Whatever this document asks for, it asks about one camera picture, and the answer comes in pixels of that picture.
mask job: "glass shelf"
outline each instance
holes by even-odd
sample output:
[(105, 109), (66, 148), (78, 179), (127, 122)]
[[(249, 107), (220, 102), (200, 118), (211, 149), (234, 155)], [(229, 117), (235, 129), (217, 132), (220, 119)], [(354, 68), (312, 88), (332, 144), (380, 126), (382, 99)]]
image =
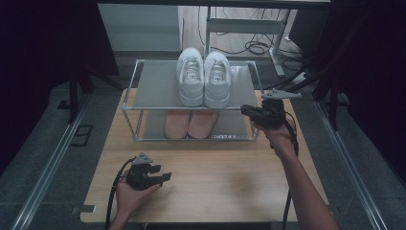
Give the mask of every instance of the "glass shelf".
[[(243, 104), (257, 105), (253, 80), (259, 82), (254, 61), (230, 61), (230, 102), (220, 113), (209, 137), (169, 139), (165, 122), (171, 109), (212, 109), (204, 104), (187, 107), (181, 104), (176, 78), (176, 60), (137, 60), (128, 86), (122, 111), (136, 141), (255, 141), (255, 130), (246, 116), (241, 115)], [(138, 87), (133, 82), (139, 78)]]

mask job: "metal frame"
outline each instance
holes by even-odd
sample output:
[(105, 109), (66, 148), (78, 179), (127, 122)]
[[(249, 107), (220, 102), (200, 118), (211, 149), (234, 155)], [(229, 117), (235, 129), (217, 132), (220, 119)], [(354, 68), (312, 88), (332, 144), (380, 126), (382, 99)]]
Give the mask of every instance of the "metal frame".
[(212, 18), (211, 7), (207, 8), (207, 24), (206, 24), (206, 45), (204, 58), (210, 52), (210, 34), (216, 32), (236, 33), (236, 34), (264, 34), (277, 35), (275, 45), (269, 50), (269, 55), (274, 63), (278, 78), (284, 78), (285, 74), (282, 69), (281, 62), (278, 58), (278, 50), (283, 38), (284, 29), (286, 28), (287, 19), (289, 18), (290, 10), (286, 11), (286, 15), (282, 21), (278, 20), (252, 20), (252, 19), (220, 19)]
[[(174, 106), (168, 106), (168, 107), (142, 107), (142, 106), (131, 106), (128, 105), (128, 98), (129, 98), (129, 93), (131, 91), (132, 88), (132, 83), (136, 77), (136, 73), (139, 72), (139, 69), (141, 65), (144, 65), (144, 59), (140, 59), (140, 60), (136, 60), (135, 62), (135, 67), (134, 67), (134, 71), (133, 71), (133, 75), (131, 77), (129, 86), (127, 88), (127, 92), (125, 94), (124, 97), (124, 101), (123, 101), (123, 106), (122, 106), (122, 112), (124, 114), (125, 120), (128, 124), (128, 128), (131, 132), (131, 135), (134, 138), (134, 141), (249, 141), (249, 142), (253, 142), (253, 141), (257, 141), (258, 139), (258, 134), (259, 131), (254, 128), (253, 124), (251, 124), (251, 133), (247, 133), (252, 135), (252, 136), (242, 136), (242, 135), (227, 135), (227, 134), (221, 134), (221, 135), (211, 135), (209, 136), (209, 138), (205, 138), (205, 139), (195, 139), (195, 138), (183, 138), (183, 139), (155, 139), (155, 138), (144, 138), (140, 135), (140, 130), (141, 130), (141, 125), (143, 123), (143, 118), (145, 117), (144, 112), (146, 110), (169, 110), (169, 109), (185, 109), (185, 107), (174, 107)], [(259, 82), (259, 90), (261, 92), (261, 94), (263, 94), (263, 89), (262, 89), (262, 85), (260, 84), (260, 79), (259, 79), (259, 73), (258, 73), (258, 69), (257, 66), (255, 64), (254, 61), (244, 61), (245, 63), (247, 63), (248, 66), (251, 66), (253, 68), (253, 74), (255, 74), (255, 76), (257, 77), (257, 80)], [(193, 110), (205, 110), (208, 109), (207, 107), (194, 107)], [(128, 118), (128, 114), (127, 111), (131, 111), (131, 110), (138, 110), (140, 111), (140, 117), (137, 121), (137, 126), (135, 126), (134, 129), (134, 125), (131, 124), (130, 119)], [(226, 107), (223, 108), (223, 110), (240, 110), (239, 106), (235, 106), (235, 107)]]

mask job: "power cord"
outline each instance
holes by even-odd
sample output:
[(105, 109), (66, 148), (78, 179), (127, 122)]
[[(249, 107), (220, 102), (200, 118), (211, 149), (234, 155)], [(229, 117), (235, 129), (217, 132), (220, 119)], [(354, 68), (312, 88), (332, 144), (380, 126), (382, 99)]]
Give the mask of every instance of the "power cord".
[(119, 183), (119, 180), (120, 180), (120, 178), (122, 177), (122, 174), (123, 174), (123, 171), (124, 171), (125, 167), (126, 167), (129, 163), (131, 163), (134, 159), (135, 159), (135, 157), (132, 158), (132, 159), (128, 159), (128, 160), (123, 164), (122, 168), (121, 168), (121, 169), (119, 170), (119, 172), (117, 173), (116, 178), (114, 179), (113, 184), (111, 185), (110, 197), (109, 197), (109, 199), (108, 199), (107, 212), (106, 212), (106, 215), (105, 215), (105, 226), (104, 226), (105, 230), (107, 230), (107, 229), (108, 229), (108, 226), (110, 225), (111, 207), (112, 207), (112, 205), (113, 205), (114, 194), (116, 193), (117, 185), (118, 185), (118, 183)]
[[(292, 119), (294, 128), (287, 122), (287, 120), (284, 120), (283, 124), (286, 126), (287, 130), (290, 133), (290, 136), (292, 138), (292, 143), (293, 143), (293, 149), (295, 150), (296, 156), (299, 157), (299, 143), (298, 143), (298, 139), (297, 139), (296, 121), (290, 113), (286, 112), (286, 114), (288, 114), (290, 116), (290, 118)], [(289, 189), (289, 191), (287, 192), (286, 203), (284, 205), (282, 230), (286, 229), (287, 216), (289, 215), (289, 208), (290, 208), (291, 201), (292, 201), (292, 195), (290, 194), (290, 189)]]

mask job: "handheld controller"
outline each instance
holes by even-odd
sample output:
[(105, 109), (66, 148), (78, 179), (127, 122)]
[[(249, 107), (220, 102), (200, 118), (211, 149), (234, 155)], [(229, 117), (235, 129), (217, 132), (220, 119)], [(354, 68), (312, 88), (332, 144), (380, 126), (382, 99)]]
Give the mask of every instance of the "handheld controller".
[(250, 117), (252, 122), (265, 127), (280, 127), (286, 119), (282, 100), (264, 99), (261, 107), (243, 104), (241, 114)]
[(152, 185), (162, 184), (170, 180), (171, 172), (161, 176), (148, 176), (148, 173), (157, 173), (161, 171), (160, 165), (151, 166), (152, 159), (145, 153), (141, 152), (131, 163), (131, 168), (128, 171), (126, 182), (135, 190), (145, 190)]

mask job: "white sneaker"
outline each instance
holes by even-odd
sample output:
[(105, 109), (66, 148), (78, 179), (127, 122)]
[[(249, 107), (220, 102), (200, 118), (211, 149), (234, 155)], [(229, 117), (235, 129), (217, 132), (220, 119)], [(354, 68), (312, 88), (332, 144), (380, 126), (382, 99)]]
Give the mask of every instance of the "white sneaker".
[(204, 62), (205, 98), (210, 108), (224, 108), (230, 101), (230, 63), (219, 52), (211, 52)]
[(203, 59), (194, 48), (185, 49), (176, 66), (180, 101), (184, 106), (203, 104)]

